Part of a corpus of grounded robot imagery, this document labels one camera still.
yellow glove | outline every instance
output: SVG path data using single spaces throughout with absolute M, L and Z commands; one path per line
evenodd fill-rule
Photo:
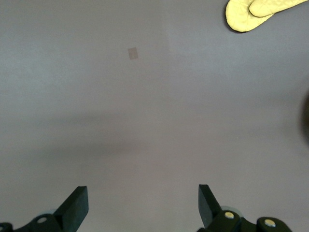
M 265 17 L 256 17 L 249 11 L 254 0 L 230 0 L 226 6 L 226 21 L 233 30 L 240 32 L 250 31 L 264 23 L 273 14 Z
M 254 0 L 249 7 L 251 14 L 265 17 L 286 10 L 307 0 Z

